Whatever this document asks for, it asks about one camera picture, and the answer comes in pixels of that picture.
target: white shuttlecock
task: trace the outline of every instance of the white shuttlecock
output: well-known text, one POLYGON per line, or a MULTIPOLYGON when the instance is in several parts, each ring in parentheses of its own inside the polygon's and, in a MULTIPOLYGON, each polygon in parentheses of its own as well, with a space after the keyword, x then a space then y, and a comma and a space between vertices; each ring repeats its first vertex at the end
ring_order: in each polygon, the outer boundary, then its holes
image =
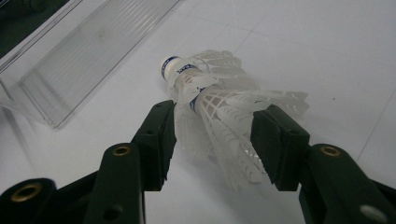
POLYGON ((304 92, 260 90, 229 51, 171 57, 163 62, 162 75, 177 102, 177 140, 195 156, 215 156, 234 189, 260 183, 265 175, 250 143, 253 112, 275 104, 300 117, 308 108, 304 92))

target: transparent plastic tube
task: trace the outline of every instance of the transparent plastic tube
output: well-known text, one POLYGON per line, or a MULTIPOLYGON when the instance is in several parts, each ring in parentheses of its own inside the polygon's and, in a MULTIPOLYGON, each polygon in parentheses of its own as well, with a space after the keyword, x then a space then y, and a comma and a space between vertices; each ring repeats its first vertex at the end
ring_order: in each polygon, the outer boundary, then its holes
POLYGON ((234 189, 260 183, 265 175, 250 143, 253 112, 276 104, 296 117, 308 108, 304 92, 260 90, 228 51, 171 57, 162 74, 177 102, 177 139, 194 155, 215 156, 234 189))
POLYGON ((60 125, 178 0, 106 0, 15 86, 1 105, 60 125))

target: white table surface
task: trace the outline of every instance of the white table surface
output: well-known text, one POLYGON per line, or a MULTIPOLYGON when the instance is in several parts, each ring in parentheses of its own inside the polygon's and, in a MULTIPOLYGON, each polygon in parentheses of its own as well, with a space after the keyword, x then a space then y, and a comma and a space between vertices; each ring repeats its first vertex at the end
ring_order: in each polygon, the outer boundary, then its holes
MULTIPOLYGON (((372 179, 396 188, 396 2, 182 0, 58 130, 0 110, 0 192, 47 177, 65 186, 129 142, 167 100, 163 58, 229 50, 263 89, 306 91, 311 144, 346 150, 372 179)), ((179 145, 148 223, 304 223, 298 193, 269 181, 240 192, 219 167, 179 145)))

